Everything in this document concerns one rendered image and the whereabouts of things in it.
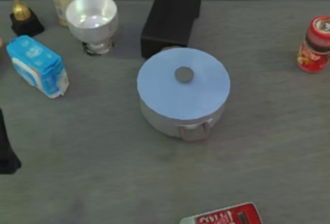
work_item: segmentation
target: blue and white package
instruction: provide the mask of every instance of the blue and white package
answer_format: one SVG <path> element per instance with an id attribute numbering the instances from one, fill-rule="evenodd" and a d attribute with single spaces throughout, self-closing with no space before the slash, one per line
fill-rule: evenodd
<path id="1" fill-rule="evenodd" d="M 7 45 L 18 72 L 29 84 L 49 98 L 64 95 L 69 80 L 62 58 L 30 36 L 19 36 Z"/>

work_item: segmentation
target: pot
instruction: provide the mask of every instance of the pot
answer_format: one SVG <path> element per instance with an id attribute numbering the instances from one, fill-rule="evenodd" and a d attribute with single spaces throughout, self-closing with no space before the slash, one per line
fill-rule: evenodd
<path id="1" fill-rule="evenodd" d="M 153 55 L 140 69 L 137 85 L 147 121 L 156 130 L 188 142 L 210 136 L 230 91 L 222 63 L 191 48 Z"/>

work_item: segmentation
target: jar lid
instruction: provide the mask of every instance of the jar lid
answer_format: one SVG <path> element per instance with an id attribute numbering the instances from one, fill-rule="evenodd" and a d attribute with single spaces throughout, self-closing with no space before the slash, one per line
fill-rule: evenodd
<path id="1" fill-rule="evenodd" d="M 139 71 L 138 92 L 145 104 L 168 118 L 198 119 L 227 100 L 230 79 L 215 57 L 191 48 L 161 51 Z"/>
<path id="2" fill-rule="evenodd" d="M 310 23 L 313 34 L 319 38 L 330 40 L 330 16 L 317 16 Z"/>

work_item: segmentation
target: table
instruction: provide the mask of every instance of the table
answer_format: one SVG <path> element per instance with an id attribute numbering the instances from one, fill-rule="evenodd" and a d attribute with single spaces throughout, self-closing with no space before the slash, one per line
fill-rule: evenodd
<path id="1" fill-rule="evenodd" d="M 206 142 L 166 137 L 143 118 L 139 35 L 152 2 L 118 1 L 121 37 L 93 58 L 57 23 L 51 3 L 27 2 L 63 57 L 70 87 L 48 99 L 2 50 L 0 106 L 23 167 L 0 176 L 1 224 L 179 223 L 252 201 L 267 224 L 327 223 L 330 72 L 304 73 L 295 57 L 328 2 L 203 2 L 190 46 L 217 57 L 232 90 Z M 1 36 L 14 37 L 0 2 Z"/>

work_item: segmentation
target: red and white box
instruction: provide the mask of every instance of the red and white box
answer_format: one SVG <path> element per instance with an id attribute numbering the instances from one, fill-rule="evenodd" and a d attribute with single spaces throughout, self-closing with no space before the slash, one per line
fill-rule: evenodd
<path id="1" fill-rule="evenodd" d="M 262 224 L 262 221 L 255 205 L 244 203 L 187 217 L 180 224 Z"/>

